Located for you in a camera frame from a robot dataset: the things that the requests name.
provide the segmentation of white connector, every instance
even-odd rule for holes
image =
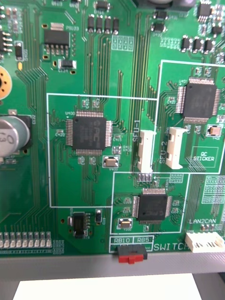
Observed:
[[[170,127],[165,163],[171,169],[178,170],[183,168],[179,164],[180,150],[181,150],[183,133],[187,131],[188,129],[179,128],[179,127]]]
[[[138,163],[137,167],[141,173],[151,173],[151,148],[153,136],[155,135],[152,130],[140,131],[140,142],[138,146]]]
[[[186,233],[185,242],[193,253],[225,252],[225,241],[217,232]]]

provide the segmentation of white label area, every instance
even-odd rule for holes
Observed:
[[[199,161],[204,168],[215,168],[218,156],[218,147],[193,146],[191,157]]]
[[[202,204],[225,202],[225,176],[206,176]]]
[[[154,235],[142,236],[117,236],[110,237],[111,251],[115,250],[115,246],[121,245],[145,245],[147,251],[153,250]]]

